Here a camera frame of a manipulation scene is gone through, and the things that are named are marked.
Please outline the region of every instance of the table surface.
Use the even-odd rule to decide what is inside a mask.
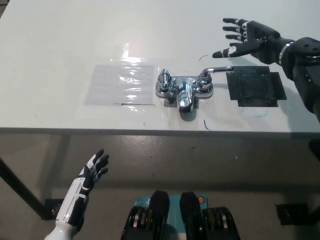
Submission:
[[[129,61],[154,67],[154,82],[162,68],[197,76],[207,67],[263,66],[251,56],[211,58],[230,42],[222,18],[255,20],[294,40],[320,39],[318,9],[318,0],[11,1],[0,20],[0,128],[319,133],[276,64],[270,70],[280,73],[287,96],[279,107],[238,107],[224,73],[214,75],[213,96],[184,115],[155,94],[153,105],[85,104],[95,67],[119,59],[123,46]]]

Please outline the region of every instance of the robotic hand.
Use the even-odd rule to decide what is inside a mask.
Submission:
[[[102,157],[101,149],[86,163],[67,192],[56,217],[54,230],[45,240],[72,240],[84,224],[84,213],[89,201],[89,193],[100,177],[108,171],[109,155]]]
[[[244,19],[224,18],[223,22],[236,26],[222,29],[238,34],[227,34],[230,47],[215,52],[213,58],[234,58],[251,54],[264,64],[277,63],[286,77],[294,81],[305,107],[320,121],[320,41],[303,37],[297,41],[282,38],[276,30]]]

